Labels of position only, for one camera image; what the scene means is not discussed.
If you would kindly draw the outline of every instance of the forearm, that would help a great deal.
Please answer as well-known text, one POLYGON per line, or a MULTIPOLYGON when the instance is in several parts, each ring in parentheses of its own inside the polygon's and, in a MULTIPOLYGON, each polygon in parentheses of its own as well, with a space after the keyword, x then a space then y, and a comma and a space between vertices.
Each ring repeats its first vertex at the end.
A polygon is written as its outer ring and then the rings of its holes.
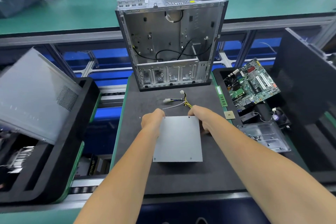
POLYGON ((336 199, 294 162, 247 137, 224 118, 208 122, 213 138, 272 223, 331 223, 336 199))
POLYGON ((150 128, 139 132, 124 156, 86 202, 75 223, 136 222, 156 138, 150 128))

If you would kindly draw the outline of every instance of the motherboard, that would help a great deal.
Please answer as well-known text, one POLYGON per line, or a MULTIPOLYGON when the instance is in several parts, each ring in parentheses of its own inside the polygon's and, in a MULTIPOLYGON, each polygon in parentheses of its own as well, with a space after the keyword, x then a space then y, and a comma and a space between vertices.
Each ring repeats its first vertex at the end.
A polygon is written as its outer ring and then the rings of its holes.
POLYGON ((256 58, 230 73, 224 82, 238 112, 280 92, 256 58))

